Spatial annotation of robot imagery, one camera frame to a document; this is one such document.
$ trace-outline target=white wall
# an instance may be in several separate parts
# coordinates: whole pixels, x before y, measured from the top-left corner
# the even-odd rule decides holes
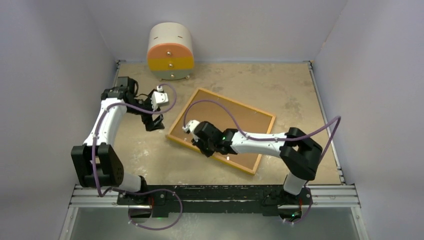
[[[423,23],[422,0],[349,0],[314,64],[374,240],[424,235]]]
[[[197,61],[313,60],[347,0],[86,0],[116,59],[143,61],[151,28],[185,25]]]
[[[115,63],[82,0],[0,2],[0,239],[58,239]]]

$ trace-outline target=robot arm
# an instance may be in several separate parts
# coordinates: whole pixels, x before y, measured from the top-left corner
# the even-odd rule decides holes
[[[298,138],[306,134],[300,129],[291,127],[288,132],[263,134],[249,133],[246,135],[258,139],[276,139],[273,141],[257,141],[246,138],[237,129],[227,128],[220,131],[207,121],[191,120],[182,128],[191,134],[192,144],[199,148],[207,157],[215,152],[222,155],[257,153],[281,158],[290,173],[287,175],[283,189],[294,196],[298,195],[307,181],[315,179],[320,163],[322,147],[306,138],[299,141],[280,141],[281,138]]]
[[[146,187],[146,181],[142,176],[124,172],[124,167],[116,155],[113,145],[125,113],[141,115],[141,121],[148,132],[165,128],[162,124],[163,115],[160,114],[153,120],[151,114],[134,110],[125,105],[116,105],[107,111],[101,125],[98,126],[102,114],[111,104],[131,104],[147,111],[160,111],[160,107],[169,104],[168,95],[161,86],[153,89],[145,100],[137,99],[137,92],[138,83],[134,79],[119,77],[115,87],[105,89],[101,94],[100,112],[90,135],[85,139],[83,145],[74,146],[71,151],[72,161],[81,186],[96,187],[91,164],[93,161],[91,152],[95,148],[95,156],[100,162],[96,164],[100,186],[111,186],[129,192],[139,192]],[[96,144],[93,146],[95,132],[98,135]]]

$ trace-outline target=orange wooden border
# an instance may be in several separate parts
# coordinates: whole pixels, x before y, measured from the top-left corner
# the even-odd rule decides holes
[[[256,108],[256,107],[254,107],[254,106],[250,106],[250,105],[247,105],[247,104],[241,103],[241,102],[239,102],[239,101],[237,101],[237,100],[234,100],[234,99],[231,99],[231,98],[229,98],[229,97],[226,97],[226,96],[220,95],[220,94],[218,94],[218,93],[216,93],[216,92],[213,92],[213,91],[209,91],[209,90],[207,90],[207,89],[205,89],[205,88],[198,87],[198,88],[194,91],[194,93],[191,95],[191,97],[188,99],[187,103],[185,104],[185,106],[184,106],[184,108],[182,109],[182,111],[179,113],[179,115],[178,115],[178,117],[176,118],[176,120],[174,121],[174,123],[171,125],[170,130],[169,130],[169,133],[166,135],[166,137],[167,137],[169,140],[174,141],[174,142],[179,143],[179,144],[182,144],[182,145],[184,145],[184,146],[186,146],[186,147],[189,147],[190,149],[192,149],[192,150],[194,150],[194,151],[196,151],[196,152],[200,153],[200,150],[199,150],[197,147],[193,146],[192,144],[188,144],[186,141],[183,141],[183,140],[181,140],[181,139],[179,139],[179,138],[174,137],[174,136],[172,136],[172,135],[171,135],[171,132],[172,132],[172,131],[174,130],[174,128],[176,127],[176,125],[177,125],[178,121],[179,121],[179,120],[183,117],[184,112],[185,112],[185,111],[186,111],[186,109],[189,107],[189,105],[191,104],[191,102],[193,101],[193,99],[195,98],[195,96],[199,93],[199,91],[203,91],[203,92],[205,92],[205,93],[208,93],[208,94],[214,95],[214,96],[216,96],[216,97],[218,97],[218,98],[225,99],[225,100],[230,101],[230,102],[233,102],[233,103],[235,103],[235,104],[238,104],[238,105],[241,105],[241,106],[247,107],[247,108],[252,109],[252,110],[254,110],[254,111],[258,112],[258,113],[262,113],[262,114],[264,114],[264,115],[268,115],[268,116],[270,116],[270,117],[271,117],[271,121],[269,122],[269,126],[268,126],[268,129],[267,129],[266,133],[267,133],[267,134],[269,134],[269,133],[271,132],[271,129],[273,128],[274,122],[275,122],[275,120],[276,120],[276,115],[275,115],[275,114],[271,114],[271,113],[269,113],[269,112],[266,112],[266,111],[260,110],[260,109],[258,109],[258,108]],[[255,162],[255,164],[254,164],[254,166],[253,166],[253,169],[249,169],[249,168],[247,168],[247,167],[245,167],[245,166],[242,166],[242,165],[240,165],[240,164],[238,164],[238,163],[235,163],[235,162],[229,162],[226,158],[217,157],[217,156],[215,156],[215,155],[212,155],[212,156],[211,156],[211,158],[213,158],[213,159],[215,159],[215,160],[218,160],[218,161],[220,161],[220,162],[222,162],[222,163],[225,163],[225,164],[227,164],[227,165],[230,165],[230,166],[232,166],[232,167],[236,167],[236,168],[238,168],[238,169],[240,169],[240,170],[242,170],[242,171],[244,171],[244,172],[246,172],[246,173],[248,173],[248,174],[252,174],[252,175],[254,175],[254,174],[256,173],[256,171],[258,170],[259,163],[261,162],[261,159],[262,159],[262,154],[259,154],[259,155],[257,156],[257,159],[256,159],[256,162]]]

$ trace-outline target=wooden tray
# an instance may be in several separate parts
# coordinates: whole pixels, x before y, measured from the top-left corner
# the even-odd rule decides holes
[[[217,101],[228,108],[243,131],[267,134],[271,132],[271,128],[273,127],[276,119],[274,114],[243,104],[207,89],[198,88],[194,91],[193,95],[190,97],[187,104],[172,124],[166,137],[200,153],[200,150],[192,145],[191,136],[183,132],[183,116],[190,104],[198,100],[206,99]],[[221,131],[229,128],[236,128],[231,117],[220,106],[211,102],[201,102],[191,107],[186,118],[187,122],[190,120],[197,120],[199,122],[208,121]],[[262,155],[255,153],[243,153],[237,155],[228,154],[224,156],[216,152],[211,156],[211,158],[254,175],[258,169]]]

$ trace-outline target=purple cable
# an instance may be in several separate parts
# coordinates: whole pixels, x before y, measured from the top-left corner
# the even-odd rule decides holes
[[[332,132],[331,136],[329,137],[328,142],[327,142],[327,144],[325,145],[324,150],[322,151],[322,154],[321,154],[321,157],[320,157],[320,159],[319,159],[319,162],[321,162],[321,160],[323,159],[324,155],[326,154],[326,152],[327,152],[327,150],[328,150],[328,148],[329,148],[329,146],[330,146],[330,144],[331,144],[331,141],[333,140],[333,136],[334,136],[334,134],[336,133],[337,128],[339,127],[340,120],[342,119],[342,117],[341,117],[341,116],[336,116],[335,118],[331,119],[331,120],[330,120],[327,124],[325,124],[324,126],[322,126],[322,127],[318,128],[317,130],[315,130],[315,131],[313,131],[313,132],[311,132],[311,133],[309,133],[309,134],[306,134],[306,135],[304,135],[304,136],[300,136],[300,137],[295,137],[295,138],[279,138],[279,137],[278,137],[277,139],[275,139],[275,138],[256,138],[256,137],[252,137],[252,136],[248,136],[248,135],[246,135],[246,133],[242,130],[242,128],[240,127],[239,123],[236,121],[236,118],[233,116],[233,114],[231,114],[231,112],[228,110],[228,108],[226,108],[224,105],[222,105],[221,103],[219,103],[219,102],[217,102],[217,101],[209,100],[209,99],[204,99],[204,100],[198,100],[198,101],[195,101],[195,102],[193,102],[192,104],[190,104],[190,106],[188,106],[188,107],[187,107],[187,109],[186,109],[186,110],[185,110],[185,112],[184,112],[183,119],[182,119],[182,125],[183,125],[184,127],[186,126],[186,118],[187,118],[187,113],[189,112],[189,110],[190,110],[190,109],[191,109],[194,105],[196,105],[196,104],[198,104],[198,103],[204,103],[204,102],[209,102],[209,103],[216,104],[216,105],[220,106],[222,109],[224,109],[224,110],[226,111],[226,113],[227,113],[227,114],[231,117],[231,119],[232,119],[232,121],[234,122],[234,124],[235,124],[235,126],[236,126],[237,130],[238,130],[238,131],[239,131],[239,132],[240,132],[240,133],[241,133],[244,137],[246,137],[247,139],[254,140],[254,141],[287,141],[287,142],[300,141],[300,140],[307,139],[307,138],[310,138],[310,137],[312,137],[312,136],[314,136],[314,135],[318,134],[319,132],[321,132],[322,130],[324,130],[324,129],[328,128],[328,127],[329,127],[329,126],[331,126],[334,122],[336,122],[336,124],[335,124],[335,126],[334,126],[334,129],[333,129],[333,132]]]
[[[307,207],[306,212],[304,214],[302,214],[302,216],[297,221],[292,221],[292,222],[284,221],[283,223],[287,223],[287,224],[298,224],[298,223],[302,222],[303,220],[305,220],[306,216],[311,211],[311,208],[312,208],[312,193],[311,193],[311,189],[309,189],[309,187],[306,187],[306,186],[304,186],[304,187],[306,188],[306,190],[308,190],[309,195],[310,195],[309,206]]]
[[[183,202],[181,201],[181,199],[180,199],[180,197],[175,193],[175,192],[173,192],[173,191],[171,191],[171,190],[169,190],[169,189],[155,189],[155,190],[151,190],[151,191],[146,191],[146,192],[133,192],[133,193],[130,193],[130,194],[132,194],[132,195],[136,195],[136,196],[143,196],[143,195],[147,195],[147,194],[152,194],[152,193],[156,193],[156,192],[160,192],[160,191],[165,191],[165,192],[169,192],[169,193],[171,193],[173,196],[175,196],[176,197],[176,199],[178,200],[178,202],[179,202],[179,214],[178,214],[178,217],[176,218],[176,220],[173,222],[173,223],[171,223],[171,224],[169,224],[168,226],[164,226],[164,227],[158,227],[158,228],[155,228],[155,227],[149,227],[149,226],[143,226],[143,225],[140,225],[140,224],[138,224],[138,223],[136,223],[136,222],[134,222],[133,221],[133,219],[131,218],[131,215],[130,215],[130,213],[131,213],[131,209],[128,209],[128,218],[129,218],[129,221],[132,223],[132,224],[134,224],[135,226],[137,226],[137,227],[140,227],[140,228],[143,228],[143,229],[147,229],[147,230],[153,230],[153,231],[159,231],[159,230],[165,230],[165,229],[169,229],[169,228],[171,228],[172,226],[174,226],[175,224],[177,224],[177,222],[181,219],[181,217],[183,216]]]
[[[113,189],[113,188],[109,187],[104,192],[102,192],[102,189],[100,188],[99,175],[97,174],[97,167],[96,167],[97,135],[99,134],[100,126],[102,125],[103,119],[105,118],[108,111],[115,106],[126,106],[127,108],[132,108],[132,109],[135,109],[137,111],[140,111],[140,112],[146,113],[146,114],[164,114],[164,113],[168,112],[169,110],[171,110],[175,106],[175,103],[177,102],[177,91],[175,90],[175,88],[172,85],[167,84],[167,83],[162,83],[162,84],[159,85],[159,87],[161,87],[161,86],[170,87],[173,91],[173,94],[174,94],[173,102],[172,102],[171,106],[169,106],[167,109],[162,110],[162,111],[148,111],[148,110],[133,106],[131,104],[125,103],[125,102],[117,102],[117,103],[113,103],[113,104],[107,106],[106,109],[101,114],[100,118],[98,119],[97,125],[94,128],[94,136],[95,137],[93,137],[93,142],[92,142],[92,147],[91,147],[91,165],[92,165],[92,170],[93,170],[93,175],[94,175],[95,187],[97,189],[97,193],[98,193],[99,197],[104,197],[108,191]],[[130,195],[142,196],[142,195],[147,195],[147,194],[151,194],[151,193],[155,193],[155,192],[159,192],[159,191],[170,192],[178,199],[180,211],[179,211],[179,215],[178,215],[177,219],[172,224],[165,226],[165,227],[161,227],[161,228],[151,228],[151,227],[147,227],[147,226],[142,226],[138,223],[136,223],[137,224],[136,226],[141,227],[141,228],[145,228],[145,229],[148,229],[148,230],[164,230],[164,229],[168,229],[168,228],[174,226],[180,220],[181,216],[183,215],[183,203],[181,202],[181,199],[178,197],[178,195],[171,190],[156,189],[156,190],[141,192],[141,193],[140,192],[125,192],[125,193],[130,194]]]

